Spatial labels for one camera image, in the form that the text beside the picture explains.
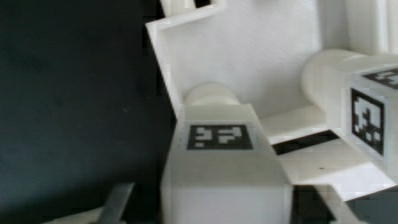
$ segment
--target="black strip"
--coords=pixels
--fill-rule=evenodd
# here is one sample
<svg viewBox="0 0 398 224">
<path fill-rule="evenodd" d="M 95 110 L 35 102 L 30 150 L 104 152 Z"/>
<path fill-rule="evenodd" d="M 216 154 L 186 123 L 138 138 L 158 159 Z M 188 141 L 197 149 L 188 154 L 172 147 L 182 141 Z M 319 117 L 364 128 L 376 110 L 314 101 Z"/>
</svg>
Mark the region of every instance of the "black strip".
<svg viewBox="0 0 398 224">
<path fill-rule="evenodd" d="M 312 135 L 303 136 L 301 138 L 296 138 L 289 140 L 287 142 L 277 143 L 271 145 L 277 155 L 289 153 L 303 148 L 307 148 L 312 145 L 317 145 L 333 139 L 337 139 L 339 136 L 333 134 L 333 132 L 323 131 Z"/>
<path fill-rule="evenodd" d="M 312 185 L 296 185 L 293 190 L 293 207 L 289 224 L 328 224 L 335 221 Z"/>
</svg>

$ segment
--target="white plastic block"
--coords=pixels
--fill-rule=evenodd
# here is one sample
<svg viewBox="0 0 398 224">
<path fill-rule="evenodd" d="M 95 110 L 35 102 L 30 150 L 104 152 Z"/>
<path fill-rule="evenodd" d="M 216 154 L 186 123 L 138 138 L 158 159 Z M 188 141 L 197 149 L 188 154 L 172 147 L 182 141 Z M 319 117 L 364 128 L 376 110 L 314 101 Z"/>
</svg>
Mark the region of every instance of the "white plastic block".
<svg viewBox="0 0 398 224">
<path fill-rule="evenodd" d="M 325 51 L 307 65 L 301 86 L 325 112 L 330 130 L 398 180 L 398 142 L 392 134 L 398 90 L 390 87 L 394 72 L 387 73 L 394 68 L 398 55 L 365 57 L 346 51 Z"/>
<path fill-rule="evenodd" d="M 165 224 L 289 223 L 291 185 L 248 105 L 184 107 L 161 208 Z"/>
<path fill-rule="evenodd" d="M 341 139 L 278 155 L 289 181 L 330 185 L 342 201 L 396 186 L 360 151 Z"/>
<path fill-rule="evenodd" d="M 349 79 L 349 136 L 398 180 L 398 65 Z"/>
<path fill-rule="evenodd" d="M 349 48 L 374 55 L 389 52 L 387 0 L 346 0 Z"/>
</svg>

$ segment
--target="dark background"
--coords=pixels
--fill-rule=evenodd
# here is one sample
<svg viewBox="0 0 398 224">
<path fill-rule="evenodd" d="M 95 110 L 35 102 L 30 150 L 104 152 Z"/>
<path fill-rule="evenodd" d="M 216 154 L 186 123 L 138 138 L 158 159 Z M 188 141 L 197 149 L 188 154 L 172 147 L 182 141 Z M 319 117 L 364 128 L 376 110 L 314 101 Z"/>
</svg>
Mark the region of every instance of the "dark background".
<svg viewBox="0 0 398 224">
<path fill-rule="evenodd" d="M 174 129 L 143 23 L 154 0 L 0 0 L 0 223 L 42 223 L 156 183 Z"/>
</svg>

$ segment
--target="cylindrical white part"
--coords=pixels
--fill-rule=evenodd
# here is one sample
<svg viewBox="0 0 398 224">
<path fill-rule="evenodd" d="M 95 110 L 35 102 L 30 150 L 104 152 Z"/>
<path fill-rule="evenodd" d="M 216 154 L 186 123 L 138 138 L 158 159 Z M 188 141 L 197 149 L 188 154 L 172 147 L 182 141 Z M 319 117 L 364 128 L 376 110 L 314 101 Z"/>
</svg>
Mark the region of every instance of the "cylindrical white part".
<svg viewBox="0 0 398 224">
<path fill-rule="evenodd" d="M 326 50 L 319 54 L 314 55 L 314 58 L 310 59 L 303 72 L 301 72 L 301 91 L 303 95 L 312 102 L 312 104 L 319 107 L 321 110 L 326 108 L 326 93 L 325 88 L 326 86 L 332 91 L 341 91 L 341 85 L 339 83 L 325 82 L 325 80 L 330 77 L 325 77 L 326 73 L 326 67 L 333 66 L 339 62 L 364 57 L 362 54 L 357 54 L 355 52 L 344 51 L 344 50 Z M 337 76 L 333 78 L 342 78 L 348 74 L 346 73 L 335 73 L 332 76 Z"/>
<path fill-rule="evenodd" d="M 218 83 L 202 84 L 193 88 L 186 97 L 184 105 L 238 105 L 238 97 L 229 88 Z"/>
<path fill-rule="evenodd" d="M 165 17 L 179 15 L 195 10 L 193 0 L 161 0 Z"/>
</svg>

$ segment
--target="white panel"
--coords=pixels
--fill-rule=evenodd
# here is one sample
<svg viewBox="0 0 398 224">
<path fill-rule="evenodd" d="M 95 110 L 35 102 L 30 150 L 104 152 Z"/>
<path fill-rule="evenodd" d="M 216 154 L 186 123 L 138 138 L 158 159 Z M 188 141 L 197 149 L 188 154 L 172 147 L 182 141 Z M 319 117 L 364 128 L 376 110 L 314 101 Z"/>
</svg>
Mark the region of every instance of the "white panel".
<svg viewBox="0 0 398 224">
<path fill-rule="evenodd" d="M 346 0 L 349 47 L 362 54 L 389 52 L 385 0 Z"/>
<path fill-rule="evenodd" d="M 198 19 L 197 14 L 198 20 L 184 23 L 177 19 L 186 17 L 177 17 L 177 26 L 159 20 L 156 25 L 168 26 L 161 47 L 170 94 L 181 97 L 197 85 L 216 82 L 241 103 L 252 104 L 259 117 L 309 105 L 300 91 L 301 67 L 325 47 L 346 46 L 342 3 L 229 0 L 211 17 Z"/>
<path fill-rule="evenodd" d="M 389 9 L 389 47 L 390 53 L 398 54 L 398 0 L 387 0 Z"/>
</svg>

